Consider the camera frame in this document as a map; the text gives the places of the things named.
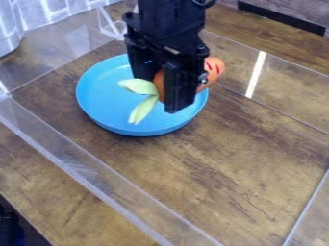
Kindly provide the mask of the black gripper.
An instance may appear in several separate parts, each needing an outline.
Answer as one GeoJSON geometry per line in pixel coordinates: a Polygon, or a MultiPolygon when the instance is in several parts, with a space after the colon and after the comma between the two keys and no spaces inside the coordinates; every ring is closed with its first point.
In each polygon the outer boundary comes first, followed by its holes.
{"type": "Polygon", "coordinates": [[[163,71],[164,111],[176,113],[195,101],[206,79],[203,61],[210,54],[199,33],[204,28],[208,0],[136,0],[127,12],[124,43],[132,75],[151,81],[163,71]]]}

